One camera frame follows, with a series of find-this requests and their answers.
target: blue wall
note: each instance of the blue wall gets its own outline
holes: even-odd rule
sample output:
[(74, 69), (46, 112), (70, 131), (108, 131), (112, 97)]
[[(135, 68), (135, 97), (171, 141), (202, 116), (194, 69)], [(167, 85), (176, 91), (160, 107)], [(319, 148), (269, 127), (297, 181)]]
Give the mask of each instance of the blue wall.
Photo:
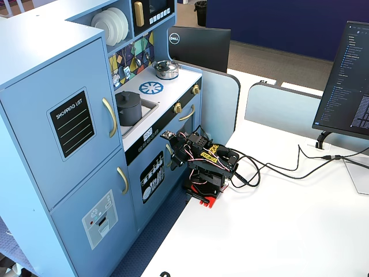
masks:
[(206, 16), (232, 40), (333, 61), (345, 23), (369, 22), (369, 1), (209, 0)]

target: dell monitor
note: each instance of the dell monitor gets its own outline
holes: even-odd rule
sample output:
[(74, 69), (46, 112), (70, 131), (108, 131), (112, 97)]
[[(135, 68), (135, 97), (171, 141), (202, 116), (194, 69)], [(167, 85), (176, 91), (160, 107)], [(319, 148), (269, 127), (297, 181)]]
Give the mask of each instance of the dell monitor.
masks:
[(171, 27), (168, 34), (172, 59), (227, 72), (230, 29)]
[[(369, 140), (369, 24), (347, 22), (312, 127)], [(345, 163), (357, 191), (369, 194), (367, 169)]]

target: black pot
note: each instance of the black pot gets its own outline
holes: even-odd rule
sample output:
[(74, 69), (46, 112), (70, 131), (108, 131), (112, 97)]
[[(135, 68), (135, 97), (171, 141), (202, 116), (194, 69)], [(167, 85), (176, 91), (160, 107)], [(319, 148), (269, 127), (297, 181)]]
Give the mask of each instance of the black pot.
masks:
[(133, 126), (142, 118), (141, 97), (139, 94), (123, 91), (115, 95), (121, 126)]

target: robotic arm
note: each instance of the robotic arm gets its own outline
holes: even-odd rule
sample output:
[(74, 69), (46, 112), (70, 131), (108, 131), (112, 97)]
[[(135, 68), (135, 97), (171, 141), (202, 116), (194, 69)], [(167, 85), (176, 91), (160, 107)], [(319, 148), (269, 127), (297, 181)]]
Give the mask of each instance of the robotic arm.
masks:
[(226, 181), (236, 173), (239, 155), (223, 145), (213, 144), (212, 140), (198, 133), (165, 131), (160, 137), (168, 140), (174, 150), (171, 170), (186, 162), (192, 169), (184, 185), (187, 193), (211, 208)]

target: knob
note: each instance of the knob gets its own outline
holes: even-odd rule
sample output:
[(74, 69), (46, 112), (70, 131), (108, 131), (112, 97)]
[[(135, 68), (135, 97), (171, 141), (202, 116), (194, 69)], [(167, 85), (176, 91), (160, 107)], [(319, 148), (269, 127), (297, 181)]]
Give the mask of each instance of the knob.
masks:
[(180, 114), (182, 112), (182, 105), (178, 102), (174, 105), (174, 113)]
[(194, 85), (194, 87), (192, 88), (192, 93), (194, 95), (199, 94), (200, 93), (200, 88), (198, 87), (198, 85)]

